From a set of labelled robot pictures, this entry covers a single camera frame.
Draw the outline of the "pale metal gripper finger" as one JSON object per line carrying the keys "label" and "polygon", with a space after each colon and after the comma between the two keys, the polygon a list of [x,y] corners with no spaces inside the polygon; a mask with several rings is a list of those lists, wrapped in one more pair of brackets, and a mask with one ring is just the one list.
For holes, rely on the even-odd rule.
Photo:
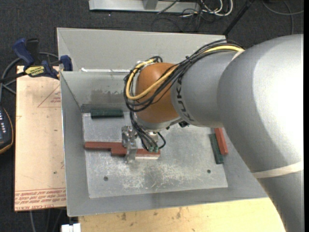
{"label": "pale metal gripper finger", "polygon": [[137,147],[128,147],[125,155],[125,163],[132,163],[136,159],[137,151]]}
{"label": "pale metal gripper finger", "polygon": [[135,145],[135,131],[132,126],[123,126],[121,128],[122,145],[125,148],[131,148]]}

